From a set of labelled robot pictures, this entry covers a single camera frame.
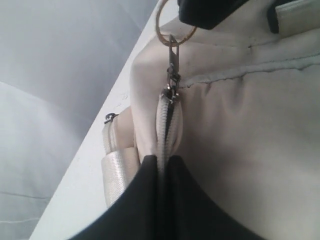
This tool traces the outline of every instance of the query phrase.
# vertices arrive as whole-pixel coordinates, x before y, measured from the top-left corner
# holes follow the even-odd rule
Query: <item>beige leather bag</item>
[[[267,25],[272,2],[250,0],[180,46],[173,102],[163,94],[169,48],[155,37],[138,55],[131,107],[103,130],[109,206],[145,156],[161,168],[179,155],[208,196],[259,236],[320,239],[320,1],[278,7],[279,35]],[[190,26],[174,19],[161,31],[179,40]]]

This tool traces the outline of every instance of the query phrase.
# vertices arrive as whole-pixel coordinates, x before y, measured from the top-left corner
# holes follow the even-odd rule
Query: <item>white strap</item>
[[[127,108],[106,123],[102,137],[106,156],[101,167],[104,196],[109,208],[126,190],[140,167],[131,109]]]

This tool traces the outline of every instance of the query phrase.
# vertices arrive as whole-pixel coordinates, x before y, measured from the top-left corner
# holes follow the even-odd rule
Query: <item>white wall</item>
[[[0,0],[0,239],[27,239],[156,0]]]

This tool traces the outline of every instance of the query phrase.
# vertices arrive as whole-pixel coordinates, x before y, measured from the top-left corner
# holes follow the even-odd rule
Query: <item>metal zipper pull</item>
[[[178,88],[181,80],[179,74],[179,46],[174,36],[169,36],[169,67],[167,72],[167,87],[164,89],[163,94],[174,103],[179,97]]]

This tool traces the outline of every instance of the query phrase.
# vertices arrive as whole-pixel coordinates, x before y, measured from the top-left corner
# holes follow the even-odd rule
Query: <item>stitching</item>
[[[302,71],[313,65],[320,65],[320,54],[309,57],[300,57],[291,60],[284,61],[269,61],[258,65],[241,66],[234,69],[214,72],[209,74],[196,75],[190,78],[186,78],[185,81],[180,83],[180,88],[190,88],[194,84],[210,84],[227,79],[243,78],[247,74],[253,73],[271,73],[279,70],[291,70],[296,69]]]

